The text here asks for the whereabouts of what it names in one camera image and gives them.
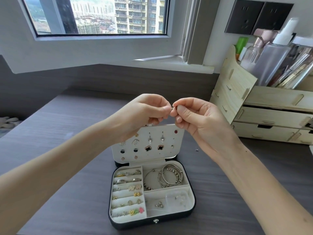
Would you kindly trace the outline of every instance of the hand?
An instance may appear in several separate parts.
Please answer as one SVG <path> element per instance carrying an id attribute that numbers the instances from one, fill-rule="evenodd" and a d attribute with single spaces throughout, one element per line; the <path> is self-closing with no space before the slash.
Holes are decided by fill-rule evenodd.
<path id="1" fill-rule="evenodd" d="M 242 145 L 216 105 L 197 98 L 183 98 L 173 107 L 170 115 L 176 118 L 176 125 L 187 130 L 214 161 Z"/>
<path id="2" fill-rule="evenodd" d="M 157 94 L 142 94 L 133 99 L 105 121 L 114 127 L 113 144 L 123 142 L 146 124 L 158 125 L 167 119 L 171 104 Z"/>

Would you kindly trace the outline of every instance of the left hand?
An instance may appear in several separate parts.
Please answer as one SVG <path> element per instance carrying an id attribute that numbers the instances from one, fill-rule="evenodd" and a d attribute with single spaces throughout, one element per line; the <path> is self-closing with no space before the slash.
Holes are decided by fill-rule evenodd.
<path id="1" fill-rule="evenodd" d="M 104 121 L 113 126 L 115 144 L 131 138 L 146 124 L 158 125 L 170 112 L 171 104 L 163 96 L 142 94 Z"/>

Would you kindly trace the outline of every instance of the wall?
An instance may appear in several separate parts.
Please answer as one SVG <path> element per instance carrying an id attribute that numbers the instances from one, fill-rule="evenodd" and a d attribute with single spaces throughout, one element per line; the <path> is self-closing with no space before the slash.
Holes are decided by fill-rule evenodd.
<path id="1" fill-rule="evenodd" d="M 104 64 L 14 74 L 0 55 L 0 117 L 26 118 L 67 88 L 209 100 L 217 77 Z"/>
<path id="2" fill-rule="evenodd" d="M 203 64 L 215 67 L 214 72 L 219 73 L 225 55 L 230 44 L 236 44 L 238 34 L 224 33 L 225 27 L 233 8 L 235 0 L 221 0 L 217 15 L 214 21 L 212 33 L 210 36 L 207 51 L 204 57 Z M 313 0 L 259 0 L 259 1 L 273 1 L 294 3 L 294 6 L 288 16 L 299 17 L 300 21 L 295 29 L 298 35 L 310 36 L 313 33 Z"/>

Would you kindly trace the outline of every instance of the white wall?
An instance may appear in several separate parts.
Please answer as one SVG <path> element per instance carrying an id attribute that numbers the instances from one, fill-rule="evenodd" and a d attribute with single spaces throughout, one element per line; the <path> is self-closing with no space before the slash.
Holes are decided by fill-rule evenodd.
<path id="1" fill-rule="evenodd" d="M 215 73 L 219 73 L 229 45 L 236 44 L 238 34 L 224 33 L 235 0 L 221 0 L 214 21 L 207 51 L 203 64 L 214 66 Z M 300 21 L 295 29 L 297 35 L 310 36 L 313 33 L 313 0 L 258 0 L 294 3 L 287 17 L 299 17 Z"/>

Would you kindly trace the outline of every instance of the forearm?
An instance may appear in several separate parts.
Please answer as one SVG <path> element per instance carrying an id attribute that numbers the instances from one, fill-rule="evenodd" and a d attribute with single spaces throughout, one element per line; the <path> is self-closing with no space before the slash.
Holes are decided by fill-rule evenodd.
<path id="1" fill-rule="evenodd" d="M 0 176 L 0 234 L 16 234 L 72 176 L 111 146 L 105 121 Z"/>
<path id="2" fill-rule="evenodd" d="M 313 217 L 244 145 L 217 162 L 234 184 L 264 232 L 313 234 Z"/>

